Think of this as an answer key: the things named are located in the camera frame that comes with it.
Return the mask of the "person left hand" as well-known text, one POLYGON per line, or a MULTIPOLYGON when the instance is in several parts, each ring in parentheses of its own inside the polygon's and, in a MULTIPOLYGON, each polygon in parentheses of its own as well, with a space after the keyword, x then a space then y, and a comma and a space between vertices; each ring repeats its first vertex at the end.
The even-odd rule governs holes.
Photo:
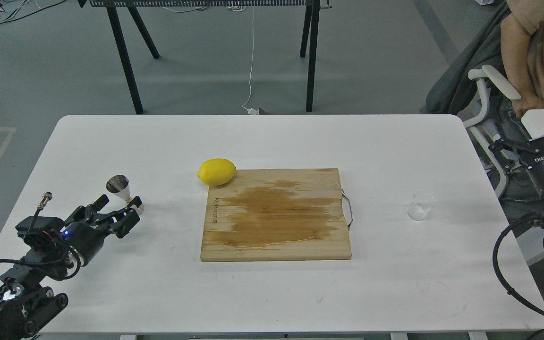
POLYGON ((530 110, 544 109, 544 101, 535 95, 511 101, 516 118, 521 119, 530 110))

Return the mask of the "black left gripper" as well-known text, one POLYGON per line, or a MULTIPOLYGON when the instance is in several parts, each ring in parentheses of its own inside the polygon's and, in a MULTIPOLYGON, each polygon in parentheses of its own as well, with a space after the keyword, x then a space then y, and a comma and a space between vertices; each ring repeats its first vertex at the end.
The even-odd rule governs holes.
POLYGON ((114 234, 123 238, 140 221, 138 209, 142 207, 142 199, 134 197, 121 210, 108 214, 98 213, 109 202, 106 194, 99 196, 95 202, 79 206, 64 221, 60 234, 65 243, 78 254, 81 266, 89 264, 104 245, 104 239, 114 234))

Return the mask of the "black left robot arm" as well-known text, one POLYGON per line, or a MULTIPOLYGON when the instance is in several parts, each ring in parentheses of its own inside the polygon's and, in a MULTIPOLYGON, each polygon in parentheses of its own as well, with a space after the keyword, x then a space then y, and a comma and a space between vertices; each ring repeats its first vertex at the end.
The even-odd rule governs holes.
POLYGON ((79 206, 66 220, 35 213, 17 224, 17 236, 30 250, 20 260, 0 259, 0 264, 12 264, 0 276, 0 340, 36 336, 68 306, 65 293, 55 294, 41 282, 73 278, 108 235, 123 238, 139 222, 143 207, 139 196, 120 210, 101 213, 108 202, 102 195, 88 206, 79 206))

